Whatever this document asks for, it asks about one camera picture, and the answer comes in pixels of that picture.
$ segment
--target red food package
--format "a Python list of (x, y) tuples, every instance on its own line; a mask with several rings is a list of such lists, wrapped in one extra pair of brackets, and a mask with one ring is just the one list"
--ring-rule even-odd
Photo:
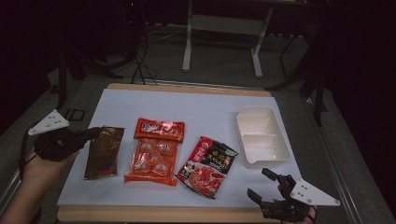
[(178, 143), (150, 138), (138, 141), (130, 172), (124, 176), (124, 181), (153, 181), (175, 186)]
[(211, 199), (219, 190), (238, 155), (236, 151), (208, 137), (201, 137), (177, 178), (188, 188)]
[(155, 138), (183, 142), (184, 122), (159, 121), (140, 118), (134, 130), (134, 138)]

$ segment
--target orange snack package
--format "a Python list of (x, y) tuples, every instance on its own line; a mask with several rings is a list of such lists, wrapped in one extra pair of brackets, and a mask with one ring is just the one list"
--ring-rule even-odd
[(139, 138), (124, 181), (153, 181), (175, 186), (174, 175), (178, 143), (170, 140)]
[(134, 138), (155, 138), (183, 142), (185, 123), (139, 118), (134, 130)]

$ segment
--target gray floor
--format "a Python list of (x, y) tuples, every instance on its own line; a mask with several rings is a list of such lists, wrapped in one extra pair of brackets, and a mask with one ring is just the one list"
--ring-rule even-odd
[[(194, 33), (191, 70), (188, 73), (182, 72), (185, 47), (183, 29), (156, 27), (153, 31), (160, 33), (148, 36), (148, 49), (144, 58), (144, 65), (148, 69), (143, 69), (143, 76), (148, 84), (155, 84), (156, 81), (160, 85), (221, 86), (263, 91), (265, 86), (272, 86), (285, 79), (278, 57), (288, 39), (281, 36), (268, 36), (264, 40), (260, 53), (264, 73), (261, 79), (254, 77), (249, 52), (256, 39), (241, 35)], [(288, 72), (298, 64), (306, 47), (300, 38), (290, 47), (285, 55)], [(140, 50), (139, 57), (143, 57), (144, 54), (144, 51)], [(64, 114), (70, 108), (87, 112), (83, 121), (73, 121), (70, 127), (76, 130), (87, 128), (102, 90), (111, 82), (131, 82), (135, 68), (136, 64), (132, 64), (115, 69), (115, 73), (124, 76), (122, 80), (100, 76), (89, 68), (89, 74), (84, 81), (70, 77), (68, 100), (60, 112)], [(56, 75), (57, 71), (49, 74), (54, 83), (57, 80)], [(135, 82), (142, 83), (142, 80), (137, 78)], [(320, 207), (318, 223), (394, 223), (394, 218), (362, 162), (359, 149), (331, 94), (325, 92), (324, 102), (327, 111), (322, 113), (323, 127), (318, 128), (312, 119), (311, 104), (298, 94), (300, 86), (301, 83), (296, 83), (272, 94), (279, 104), (304, 179), (343, 200), (343, 206), (340, 207)], [(7, 191), (8, 183), (17, 171), (22, 133), (32, 122), (42, 119), (56, 105), (57, 95), (44, 94), (0, 137), (0, 148), (6, 152), (0, 158), (2, 192)], [(56, 220), (56, 202), (66, 178), (67, 172), (46, 198), (40, 223), (54, 223)]]

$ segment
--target white table leg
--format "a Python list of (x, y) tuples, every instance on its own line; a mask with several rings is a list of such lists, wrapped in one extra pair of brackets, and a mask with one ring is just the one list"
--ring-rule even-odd
[(191, 61), (191, 17), (192, 17), (192, 0), (189, 0), (189, 16), (187, 18), (187, 43), (184, 49), (184, 59), (183, 59), (183, 72), (190, 71), (190, 61)]
[(251, 57), (253, 60), (254, 73), (257, 78), (262, 78), (262, 67), (260, 65), (259, 51), (260, 51), (260, 48), (262, 47), (262, 41), (264, 40), (265, 32), (267, 30), (268, 23), (271, 19), (272, 12), (273, 12), (273, 8), (272, 7), (268, 8), (267, 15), (265, 17), (265, 21), (262, 23), (262, 29), (259, 34), (259, 40), (257, 42), (257, 45), (255, 48), (251, 49)]

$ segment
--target transparent plastic wrapper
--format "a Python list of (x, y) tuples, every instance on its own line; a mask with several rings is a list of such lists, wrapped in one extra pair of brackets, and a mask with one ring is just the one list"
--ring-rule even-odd
[(192, 191), (215, 199), (237, 155), (227, 145), (202, 136), (177, 178)]
[(134, 130), (134, 138), (155, 138), (183, 142), (185, 123), (181, 121), (161, 121), (139, 118)]
[(123, 128), (103, 127), (99, 137), (91, 140), (84, 179), (117, 175), (117, 157), (123, 133)]
[(124, 181), (153, 181), (175, 186), (174, 171), (177, 160), (178, 142), (140, 138), (131, 161), (129, 174)]

